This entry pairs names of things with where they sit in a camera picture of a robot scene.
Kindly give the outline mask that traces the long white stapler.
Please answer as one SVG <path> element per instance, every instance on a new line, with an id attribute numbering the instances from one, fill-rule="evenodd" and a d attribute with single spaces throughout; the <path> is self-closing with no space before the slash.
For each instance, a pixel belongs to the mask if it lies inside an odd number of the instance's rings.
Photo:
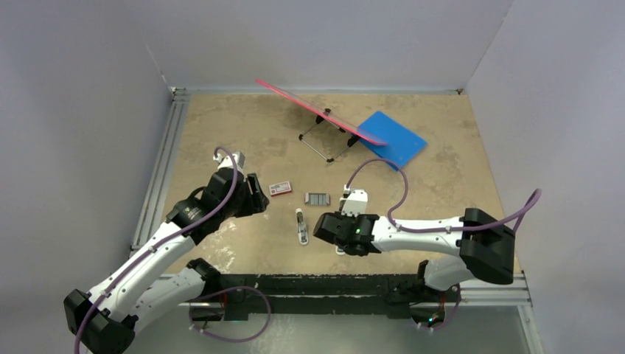
<path id="1" fill-rule="evenodd" d="M 340 197 L 340 199 L 339 199 L 339 207 L 338 207 L 338 211 L 339 211 L 339 213 L 340 213 L 340 214 L 342 214 L 342 215 L 345 215 L 345 212 L 343 211 L 343 208 L 344 208 L 344 204 L 345 204 L 345 202 L 346 202 L 346 200 L 347 200 L 347 198 L 348 198 L 348 197 L 349 197 L 349 195 L 348 195 L 347 193 L 344 193 L 344 194 Z M 337 254 L 337 255 L 339 255 L 339 256 L 345 255 L 345 251 L 344 251 L 344 250 L 343 250 L 343 249 L 342 249 L 339 245 L 336 245 L 336 246 L 335 246 L 335 252 L 336 252 L 336 254 Z"/>

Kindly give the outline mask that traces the red white staple box sleeve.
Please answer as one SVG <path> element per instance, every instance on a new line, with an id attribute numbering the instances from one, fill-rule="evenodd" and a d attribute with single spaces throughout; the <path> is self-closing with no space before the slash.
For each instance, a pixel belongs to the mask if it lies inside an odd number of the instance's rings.
<path id="1" fill-rule="evenodd" d="M 268 189 L 271 197 L 288 194 L 293 191 L 291 183 L 289 181 L 271 184 L 268 186 Z"/>

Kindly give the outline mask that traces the staple box tray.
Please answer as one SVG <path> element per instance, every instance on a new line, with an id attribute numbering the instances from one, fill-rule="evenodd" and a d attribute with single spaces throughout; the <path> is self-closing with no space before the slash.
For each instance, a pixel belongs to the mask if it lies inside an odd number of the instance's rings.
<path id="1" fill-rule="evenodd" d="M 308 206 L 329 206 L 330 195 L 328 193 L 307 192 L 304 196 L 304 204 Z"/>

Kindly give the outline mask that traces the small white stapler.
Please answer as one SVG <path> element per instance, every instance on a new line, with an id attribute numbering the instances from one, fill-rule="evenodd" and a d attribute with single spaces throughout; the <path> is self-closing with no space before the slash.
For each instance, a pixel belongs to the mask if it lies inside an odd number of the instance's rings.
<path id="1" fill-rule="evenodd" d="M 306 246 L 309 243 L 309 236 L 303 210 L 301 208 L 296 209 L 296 228 L 299 243 Z"/>

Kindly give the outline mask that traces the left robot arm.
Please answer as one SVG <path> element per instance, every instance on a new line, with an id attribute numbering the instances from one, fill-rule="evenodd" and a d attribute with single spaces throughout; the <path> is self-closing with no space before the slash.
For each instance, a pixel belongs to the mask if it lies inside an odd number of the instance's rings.
<path id="1" fill-rule="evenodd" d="M 74 352 L 123 353 L 136 335 L 176 305 L 199 299 L 223 300 L 247 286 L 226 282 L 205 260 L 191 260 L 169 280 L 161 275 L 179 258 L 216 232 L 229 218 L 259 214 L 269 200 L 258 177 L 222 164 L 205 187 L 175 204 L 151 238 L 120 268 L 88 291 L 63 300 Z"/>

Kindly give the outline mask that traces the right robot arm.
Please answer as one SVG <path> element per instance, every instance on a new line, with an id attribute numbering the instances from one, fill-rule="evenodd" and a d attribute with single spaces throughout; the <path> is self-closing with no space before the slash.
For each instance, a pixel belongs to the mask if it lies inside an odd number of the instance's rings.
<path id="1" fill-rule="evenodd" d="M 325 212 L 313 234 L 353 256 L 403 250 L 442 254 L 421 264 L 413 281 L 416 295 L 424 300 L 466 280 L 509 285 L 514 279 L 514 230 L 477 208 L 440 220 L 391 221 L 377 214 Z"/>

